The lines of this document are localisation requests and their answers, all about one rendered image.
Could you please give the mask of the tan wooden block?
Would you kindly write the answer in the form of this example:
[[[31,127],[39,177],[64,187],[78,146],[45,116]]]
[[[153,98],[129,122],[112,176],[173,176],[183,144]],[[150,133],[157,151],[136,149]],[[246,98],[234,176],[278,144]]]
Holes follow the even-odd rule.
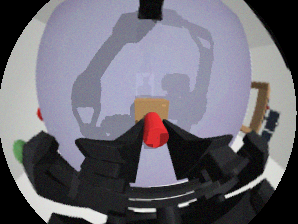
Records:
[[[134,99],[134,124],[150,112],[157,113],[161,120],[168,120],[169,100],[154,99],[154,97],[137,97]]]

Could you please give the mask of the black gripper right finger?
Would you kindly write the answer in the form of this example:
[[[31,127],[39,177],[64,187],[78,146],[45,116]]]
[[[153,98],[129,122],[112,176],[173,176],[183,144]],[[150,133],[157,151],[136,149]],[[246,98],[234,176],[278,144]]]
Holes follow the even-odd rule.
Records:
[[[169,123],[168,120],[162,121],[162,125],[169,133],[168,151],[172,157],[174,175],[177,181],[186,179],[186,173],[196,168],[196,165],[204,159],[206,153],[214,151],[216,148],[221,148],[222,145],[229,145],[230,140],[233,140],[233,135],[221,135],[216,137],[198,137],[193,133],[184,131],[176,124]]]

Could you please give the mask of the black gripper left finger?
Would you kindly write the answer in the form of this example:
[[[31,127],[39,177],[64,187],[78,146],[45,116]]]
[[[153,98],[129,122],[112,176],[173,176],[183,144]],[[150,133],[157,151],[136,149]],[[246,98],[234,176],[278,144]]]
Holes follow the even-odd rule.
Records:
[[[85,157],[92,157],[94,160],[105,161],[105,163],[120,164],[126,176],[129,177],[130,183],[136,184],[144,124],[145,120],[141,119],[116,140],[93,140],[81,137],[81,139],[74,140],[74,143]]]

